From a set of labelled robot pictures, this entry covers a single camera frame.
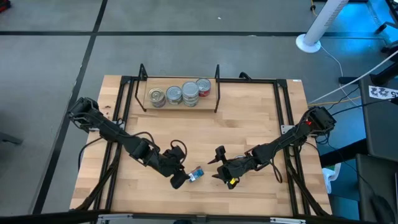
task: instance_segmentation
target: can lid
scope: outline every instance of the can lid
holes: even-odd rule
[[[188,97],[194,97],[199,94],[199,86],[195,82],[186,82],[182,85],[182,93]]]
[[[170,86],[166,91],[167,98],[171,100],[177,100],[181,98],[182,91],[178,86]]]
[[[211,87],[211,83],[207,78],[200,78],[197,80],[200,91],[208,91]]]
[[[160,88],[153,88],[149,90],[148,97],[151,102],[159,102],[164,98],[164,92]]]

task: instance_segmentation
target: small blue object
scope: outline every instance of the small blue object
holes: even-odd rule
[[[201,169],[200,166],[198,166],[196,169],[194,169],[191,173],[188,174],[189,176],[189,182],[194,182],[197,180],[199,177],[203,176],[205,173],[203,169]]]

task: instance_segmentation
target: gray carpet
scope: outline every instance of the gray carpet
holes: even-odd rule
[[[371,2],[347,5],[328,32],[373,32],[382,20],[374,18],[372,8],[377,16],[385,12],[382,0]],[[12,9],[0,14],[0,31],[91,31],[101,5],[100,0],[12,3]],[[317,12],[322,6],[317,3]],[[305,32],[315,18],[309,7],[309,0],[109,0],[100,31]],[[88,39],[0,36],[0,131],[24,140],[21,146],[0,144],[0,215],[30,211]],[[341,62],[346,76],[361,75],[385,57],[379,52],[383,40],[322,38],[322,44]],[[140,63],[150,76],[211,77],[220,64],[221,77],[245,71],[253,78],[301,79],[308,101],[337,88],[340,76],[338,64],[324,51],[305,54],[296,48],[295,37],[97,37],[80,96],[97,99],[104,75],[137,75]],[[342,96],[338,92],[324,101]],[[345,103],[334,110],[349,106]],[[339,116],[331,135],[333,146],[364,137],[360,116],[361,110]],[[85,142],[86,134],[70,126],[44,212],[68,210],[78,151]],[[345,179],[355,179],[354,172],[346,171],[341,174],[347,175],[344,181],[332,185],[336,195],[346,193]]]

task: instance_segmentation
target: table leg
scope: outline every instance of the table leg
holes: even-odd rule
[[[320,156],[322,167],[354,159],[356,154],[368,154],[366,138]]]
[[[4,134],[0,132],[0,141],[3,142],[11,142],[13,144],[22,144],[22,140],[18,139],[18,138],[14,138],[8,134]]]

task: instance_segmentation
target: cable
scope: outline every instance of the cable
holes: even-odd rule
[[[358,175],[358,177],[360,177],[360,178],[369,186],[369,188],[372,190],[373,194],[375,195],[376,192],[375,192],[374,189],[372,188],[372,185],[371,185],[365,178],[363,178],[363,177],[361,176],[361,174],[359,174],[358,171],[357,171],[354,167],[352,167],[352,166],[349,165],[346,161],[344,161],[343,155],[341,155],[341,153],[340,153],[335,147],[333,147],[333,146],[330,145],[329,139],[328,139],[328,145],[329,145],[335,152],[337,152],[337,154],[340,155],[340,157],[343,159],[343,162],[344,162],[347,166],[349,166],[349,167]]]
[[[180,140],[177,140],[177,139],[174,139],[173,141],[170,141],[170,146],[171,146],[172,148],[174,148],[173,142],[179,142],[179,143],[181,143],[181,144],[184,146],[184,148],[185,148],[185,156],[184,156],[184,158],[182,159],[182,161],[180,162],[180,163],[182,164],[182,163],[185,161],[185,159],[187,158],[187,155],[188,155],[187,146],[184,144],[184,142],[182,142],[182,141],[180,141]]]
[[[348,93],[346,96],[342,97],[337,103],[331,105],[331,106],[329,107],[328,110],[332,109],[332,107],[334,107],[335,105],[341,103],[341,101],[342,101],[344,98],[346,98],[346,97],[349,98],[348,96],[349,96],[350,94],[352,94],[353,92],[355,92],[357,89],[359,89],[359,86],[358,86],[355,90],[353,90],[353,91],[351,91],[350,93]]]
[[[243,164],[239,165],[239,166],[235,166],[234,169],[231,170],[237,170],[240,169],[242,166],[246,165],[248,162],[252,161],[254,159],[254,157],[250,157],[248,160],[246,160]]]
[[[340,114],[340,113],[342,113],[342,112],[344,112],[344,111],[348,111],[348,110],[352,110],[352,109],[355,109],[355,108],[359,108],[359,107],[361,107],[361,106],[372,105],[372,104],[375,104],[375,103],[380,103],[380,102],[388,101],[388,100],[391,100],[391,99],[393,99],[393,98],[385,99],[385,100],[379,100],[379,101],[370,102],[370,103],[365,103],[364,105],[353,106],[353,107],[350,107],[350,108],[347,108],[347,109],[344,109],[344,110],[341,110],[341,111],[337,111],[336,113],[332,114],[332,116],[334,116],[334,115],[336,115],[336,114]]]
[[[315,142],[317,143],[317,144],[326,144],[326,141],[328,140],[328,138],[329,138],[329,136],[330,136],[330,133],[328,133],[327,135],[323,135],[324,137],[325,137],[325,139],[324,140],[322,140],[322,141],[317,141],[317,138],[319,137],[319,136],[317,136],[316,138],[315,138]]]
[[[309,143],[309,142],[305,142],[306,144],[309,144],[310,146],[312,146],[312,147],[314,147],[317,151],[318,151],[318,148],[314,145],[314,144],[312,144],[312,143]]]
[[[282,180],[282,174],[280,174],[280,171],[279,171],[278,167],[276,167],[276,165],[274,164],[273,161],[269,160],[268,162],[269,162],[269,164],[272,166],[272,168],[274,170],[274,175],[275,175],[276,181],[278,181],[278,183],[281,184],[282,181],[283,181]]]
[[[347,84],[341,86],[340,88],[337,88],[337,89],[335,89],[335,90],[333,90],[333,91],[331,91],[331,92],[329,92],[329,93],[327,93],[327,94],[325,94],[325,95],[323,95],[323,96],[321,96],[321,97],[319,97],[319,98],[317,98],[317,99],[315,99],[315,100],[313,100],[313,101],[311,101],[310,103],[314,103],[314,102],[316,102],[316,101],[318,101],[318,100],[320,100],[320,99],[323,99],[324,97],[326,97],[326,96],[328,96],[328,95],[330,95],[330,94],[332,94],[332,93],[335,93],[336,91],[341,90],[341,89],[343,89],[344,87],[346,87],[346,86],[348,86],[348,85],[351,85],[351,84],[353,84],[354,82],[356,82],[356,81],[362,79],[362,78],[365,77],[366,75],[369,75],[370,73],[372,73],[373,71],[375,71],[375,70],[376,70],[377,68],[379,68],[382,64],[384,64],[386,61],[390,60],[390,58],[392,58],[392,57],[395,56],[396,54],[398,54],[398,51],[396,51],[396,52],[394,52],[393,54],[391,54],[390,56],[388,56],[388,58],[384,59],[382,62],[380,62],[380,63],[379,63],[378,65],[376,65],[374,68],[370,69],[368,72],[366,72],[365,74],[363,74],[363,75],[361,75],[360,77],[356,78],[355,80],[353,80],[353,81],[351,81],[351,82],[349,82],[349,83],[347,83]]]
[[[357,97],[354,97],[354,98],[351,98],[351,99],[352,100],[356,100],[356,99],[359,99],[360,97],[361,96],[357,96]],[[345,102],[348,102],[348,101],[350,101],[350,100],[341,100],[340,103],[345,103]],[[329,104],[334,104],[334,103],[339,103],[339,102],[335,101],[335,102],[324,102],[324,103],[312,103],[312,104],[309,104],[308,106],[329,105]]]
[[[150,137],[150,141],[151,141],[153,144],[155,144],[154,137],[152,137],[152,135],[151,135],[149,132],[147,132],[147,131],[141,131],[141,132],[139,132],[139,133],[132,134],[132,135],[129,135],[129,136],[125,136],[124,134],[121,134],[121,136],[125,136],[126,138],[133,138],[133,137],[136,137],[136,136],[141,135],[141,134],[147,134],[147,135]]]
[[[99,137],[98,139],[92,140],[91,142],[87,143],[85,146],[82,147],[82,149],[80,149],[79,152],[79,160],[77,161],[77,170],[80,170],[80,161],[81,161],[81,155],[83,154],[84,150],[91,144],[101,140],[102,137]]]
[[[298,147],[298,151],[297,151],[297,153],[299,153],[299,154],[300,154],[300,152],[301,152],[301,149],[302,149],[302,146],[299,146],[299,147]],[[289,156],[290,156],[290,157],[295,157],[296,155],[295,155],[295,154],[291,154],[291,153],[290,153],[290,151],[289,151]]]
[[[331,53],[329,53],[329,51],[327,51],[322,45],[320,45],[321,46],[321,48],[326,52],[326,54],[328,54],[331,58],[333,58],[336,62],[337,62],[337,64],[338,64],[338,66],[339,66],[339,68],[340,68],[340,73],[341,73],[341,77],[343,77],[343,68],[341,67],[341,64],[340,64],[340,62],[337,60],[337,58],[335,58]],[[349,94],[347,94],[345,91],[344,91],[344,89],[341,89],[342,90],[342,92],[344,93],[344,95],[354,104],[354,105],[356,105],[357,106],[357,104],[348,96]]]
[[[314,16],[318,16],[318,14],[315,12],[315,5],[313,4],[313,0],[311,0],[311,11]]]

